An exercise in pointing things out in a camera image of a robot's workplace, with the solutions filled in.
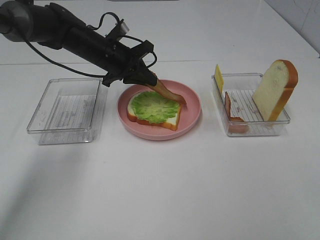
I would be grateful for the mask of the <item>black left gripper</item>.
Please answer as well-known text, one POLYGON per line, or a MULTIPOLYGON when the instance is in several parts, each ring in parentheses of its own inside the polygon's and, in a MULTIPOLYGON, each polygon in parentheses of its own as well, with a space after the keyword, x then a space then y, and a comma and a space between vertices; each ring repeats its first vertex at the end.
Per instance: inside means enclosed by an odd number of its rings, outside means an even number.
POLYGON ((113 45, 114 51, 107 55, 107 74, 102 84, 109 87, 111 83, 122 80, 124 84, 156 86, 158 77, 150 71, 143 57, 154 52, 154 45, 148 40, 129 48, 120 42, 113 45))

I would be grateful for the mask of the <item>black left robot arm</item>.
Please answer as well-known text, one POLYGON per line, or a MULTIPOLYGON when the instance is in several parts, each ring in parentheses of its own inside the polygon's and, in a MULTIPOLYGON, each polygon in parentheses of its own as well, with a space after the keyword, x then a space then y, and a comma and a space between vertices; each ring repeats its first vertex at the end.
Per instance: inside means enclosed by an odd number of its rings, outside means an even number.
POLYGON ((51 2, 35 5, 32 0, 8 0, 0 5, 0 33, 12 42, 33 42, 54 50, 65 49, 106 71, 105 86, 117 80, 124 84, 156 86, 158 77, 150 71, 143 57, 154 53, 151 42, 138 40, 130 48, 120 42, 129 31, 124 20, 116 20, 113 29, 102 36, 98 27, 87 25, 63 6, 51 2))

